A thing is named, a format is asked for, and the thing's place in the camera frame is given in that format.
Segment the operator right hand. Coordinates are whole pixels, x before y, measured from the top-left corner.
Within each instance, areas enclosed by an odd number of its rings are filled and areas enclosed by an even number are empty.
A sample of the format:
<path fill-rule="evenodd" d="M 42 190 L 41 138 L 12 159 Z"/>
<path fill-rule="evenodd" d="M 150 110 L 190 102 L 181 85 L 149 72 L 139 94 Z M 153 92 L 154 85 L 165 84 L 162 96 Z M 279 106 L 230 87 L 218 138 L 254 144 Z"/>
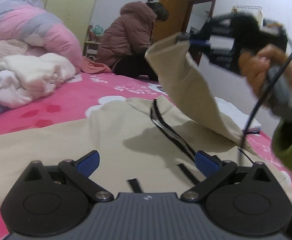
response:
<path fill-rule="evenodd" d="M 255 96 L 260 98 L 262 95 L 262 86 L 271 65 L 283 64 L 287 59 L 288 56 L 283 50 L 269 44 L 262 48 L 256 55 L 245 51 L 239 57 L 238 64 L 241 75 L 246 78 Z M 292 61 L 284 71 L 284 77 L 292 89 Z"/>

